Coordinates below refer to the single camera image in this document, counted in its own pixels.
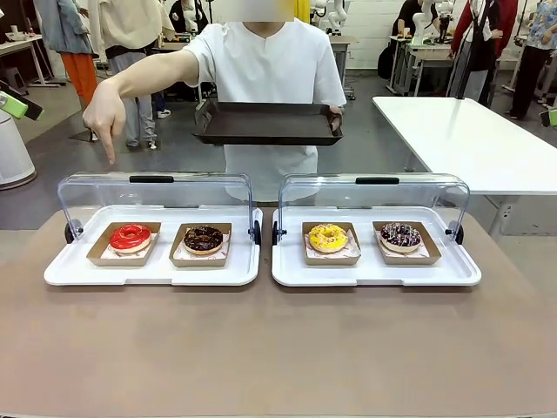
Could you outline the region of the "person's right hand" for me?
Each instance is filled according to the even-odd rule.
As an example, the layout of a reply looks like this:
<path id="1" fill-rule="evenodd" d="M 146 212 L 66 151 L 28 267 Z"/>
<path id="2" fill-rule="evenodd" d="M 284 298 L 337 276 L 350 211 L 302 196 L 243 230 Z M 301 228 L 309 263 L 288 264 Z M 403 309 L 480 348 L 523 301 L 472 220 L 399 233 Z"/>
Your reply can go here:
<path id="1" fill-rule="evenodd" d="M 90 104 L 84 111 L 84 122 L 104 146 L 111 165 L 116 162 L 113 141 L 125 125 L 125 107 L 120 96 L 120 79 L 111 77 L 99 84 Z"/>

